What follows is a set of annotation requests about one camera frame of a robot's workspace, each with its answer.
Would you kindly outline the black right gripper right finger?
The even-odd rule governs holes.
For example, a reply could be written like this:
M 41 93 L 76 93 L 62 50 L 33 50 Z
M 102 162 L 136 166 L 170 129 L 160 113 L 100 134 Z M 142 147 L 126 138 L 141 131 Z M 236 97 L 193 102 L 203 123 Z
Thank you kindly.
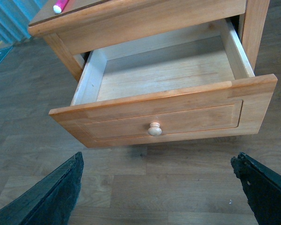
M 281 175 L 240 152 L 231 159 L 259 225 L 281 225 Z

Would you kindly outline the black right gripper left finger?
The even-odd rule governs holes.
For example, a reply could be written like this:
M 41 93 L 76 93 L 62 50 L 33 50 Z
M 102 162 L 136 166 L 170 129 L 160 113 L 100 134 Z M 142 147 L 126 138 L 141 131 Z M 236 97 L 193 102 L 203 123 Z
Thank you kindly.
M 83 168 L 77 152 L 0 209 L 0 225 L 66 225 L 80 194 Z

